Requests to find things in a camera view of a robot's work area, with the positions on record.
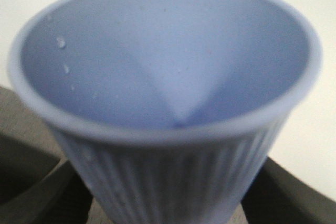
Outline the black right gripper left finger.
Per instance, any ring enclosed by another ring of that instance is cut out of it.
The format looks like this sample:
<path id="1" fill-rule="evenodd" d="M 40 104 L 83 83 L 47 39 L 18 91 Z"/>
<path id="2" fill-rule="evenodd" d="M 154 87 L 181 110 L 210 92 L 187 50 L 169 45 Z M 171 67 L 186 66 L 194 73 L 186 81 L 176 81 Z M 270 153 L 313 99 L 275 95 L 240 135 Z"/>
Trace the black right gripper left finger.
<path id="1" fill-rule="evenodd" d="M 47 126 L 1 88 L 1 223 L 86 223 L 91 203 Z"/>

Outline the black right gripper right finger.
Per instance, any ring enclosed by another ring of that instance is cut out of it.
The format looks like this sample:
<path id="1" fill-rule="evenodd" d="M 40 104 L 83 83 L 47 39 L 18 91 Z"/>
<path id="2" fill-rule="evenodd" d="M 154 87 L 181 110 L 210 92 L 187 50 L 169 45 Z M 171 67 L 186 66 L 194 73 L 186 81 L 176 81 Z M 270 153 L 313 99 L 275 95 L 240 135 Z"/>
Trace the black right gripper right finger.
<path id="1" fill-rule="evenodd" d="M 335 202 L 267 158 L 242 200 L 248 223 L 335 223 Z"/>

